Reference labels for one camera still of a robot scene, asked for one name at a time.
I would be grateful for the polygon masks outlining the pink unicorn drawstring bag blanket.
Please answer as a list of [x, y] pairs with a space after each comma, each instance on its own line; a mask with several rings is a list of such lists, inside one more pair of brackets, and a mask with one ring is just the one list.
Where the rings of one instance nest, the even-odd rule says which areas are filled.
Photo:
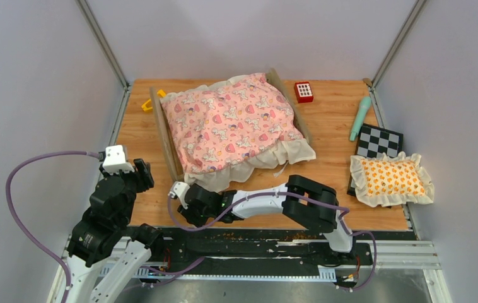
[[161, 98], [184, 181], [210, 191], [256, 169], [316, 159], [294, 111], [265, 73], [234, 76]]

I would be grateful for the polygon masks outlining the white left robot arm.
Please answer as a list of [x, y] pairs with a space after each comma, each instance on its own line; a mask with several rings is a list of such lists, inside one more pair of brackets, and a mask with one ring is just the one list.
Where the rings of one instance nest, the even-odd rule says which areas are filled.
[[136, 196], [154, 187], [150, 164], [134, 160], [130, 172], [109, 173], [90, 195], [90, 207], [73, 228], [67, 247], [67, 294], [61, 302], [113, 302], [147, 260], [159, 260], [165, 252], [163, 232], [148, 224], [135, 229], [125, 250], [99, 282], [99, 273], [127, 230]]

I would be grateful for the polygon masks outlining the orange duck print pillow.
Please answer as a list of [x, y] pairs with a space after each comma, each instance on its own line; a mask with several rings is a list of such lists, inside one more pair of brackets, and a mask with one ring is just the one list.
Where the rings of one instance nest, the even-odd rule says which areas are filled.
[[380, 158], [353, 155], [350, 173], [356, 198], [370, 207], [434, 202], [434, 184], [418, 153], [400, 152], [393, 158], [385, 153]]

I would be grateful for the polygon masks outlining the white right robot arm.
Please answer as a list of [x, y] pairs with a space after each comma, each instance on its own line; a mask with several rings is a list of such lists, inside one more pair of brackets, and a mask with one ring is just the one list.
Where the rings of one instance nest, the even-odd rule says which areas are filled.
[[272, 188], [256, 191], [229, 190], [220, 193], [176, 181], [168, 193], [170, 201], [189, 223], [188, 231], [204, 230], [217, 222], [233, 223], [267, 214], [282, 214], [303, 228], [324, 236], [339, 263], [357, 255], [351, 230], [344, 222], [349, 209], [339, 206], [336, 190], [300, 175]]

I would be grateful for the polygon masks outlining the wooden striped pet bed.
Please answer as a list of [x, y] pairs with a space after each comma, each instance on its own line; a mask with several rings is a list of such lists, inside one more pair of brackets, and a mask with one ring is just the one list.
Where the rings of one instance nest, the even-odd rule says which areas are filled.
[[[274, 68], [269, 68], [265, 75], [267, 82], [276, 87], [283, 94], [286, 101], [293, 109], [294, 126], [307, 140], [308, 144], [312, 144], [311, 132], [309, 131], [304, 118], [300, 114], [296, 102], [292, 100], [284, 81], [280, 79], [277, 71]], [[181, 167], [176, 148], [173, 144], [172, 132], [170, 131], [168, 121], [161, 106], [161, 97], [157, 94], [157, 90], [154, 88], [154, 86], [150, 86], [149, 94], [151, 106], [153, 107], [154, 118], [156, 121], [157, 132], [159, 133], [160, 143], [163, 149], [163, 155], [170, 177], [172, 178], [172, 181], [184, 181], [184, 170]]]

